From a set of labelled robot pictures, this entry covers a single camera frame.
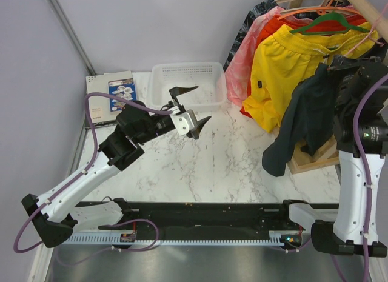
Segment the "pink wire hanger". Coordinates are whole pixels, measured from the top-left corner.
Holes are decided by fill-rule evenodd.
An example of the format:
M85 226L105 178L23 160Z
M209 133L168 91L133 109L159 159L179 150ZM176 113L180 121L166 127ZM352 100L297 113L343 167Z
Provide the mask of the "pink wire hanger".
M364 42L366 41L372 41L374 42L375 44L377 44L379 47L382 47L384 46L384 43L381 42L380 40L377 40L377 39L374 39L373 36L372 36L372 33L375 31L378 23L380 22L380 20L382 19L383 15L379 15L378 19L372 24L372 27L371 29L369 30L369 32L367 33L367 35L359 42L357 43L354 47L352 47L344 56L345 57L348 57L350 54L352 54L360 45L363 45Z

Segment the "dark navy shorts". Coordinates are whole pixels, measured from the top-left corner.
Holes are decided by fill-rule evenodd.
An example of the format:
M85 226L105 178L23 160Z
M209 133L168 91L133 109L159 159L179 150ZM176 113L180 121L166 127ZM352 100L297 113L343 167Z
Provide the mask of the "dark navy shorts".
M301 81L283 115L279 134L263 152L263 169L283 176L295 146L305 141L301 151L314 156L333 135L336 91L331 86L328 66L319 64L315 74Z

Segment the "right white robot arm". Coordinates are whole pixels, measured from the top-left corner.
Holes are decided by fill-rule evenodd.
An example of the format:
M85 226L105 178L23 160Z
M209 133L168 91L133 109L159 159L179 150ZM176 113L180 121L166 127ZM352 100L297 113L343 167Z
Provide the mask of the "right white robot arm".
M329 68L336 89L333 132L341 169L340 199L334 221L318 218L311 236L318 252L387 256L376 230L376 195L387 156L387 66L377 57L340 58Z

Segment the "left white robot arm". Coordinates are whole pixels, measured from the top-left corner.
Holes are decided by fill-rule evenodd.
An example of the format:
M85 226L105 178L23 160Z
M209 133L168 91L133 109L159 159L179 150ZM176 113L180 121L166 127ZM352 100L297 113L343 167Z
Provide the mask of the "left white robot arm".
M133 215L124 208L124 200L80 207L78 204L103 182L113 178L132 165L143 154L142 145L175 130L181 136L198 139L209 117L197 119L191 109L179 103L178 96L195 87L173 87L171 100L161 110L151 109L141 101L130 101L102 92L85 96L85 115L90 122L89 99L103 97L124 103L116 116L116 127L105 141L94 139L91 160L74 171L48 192L35 196L28 194L22 205L28 214L41 243L54 248L67 241L74 233L107 227L128 229Z

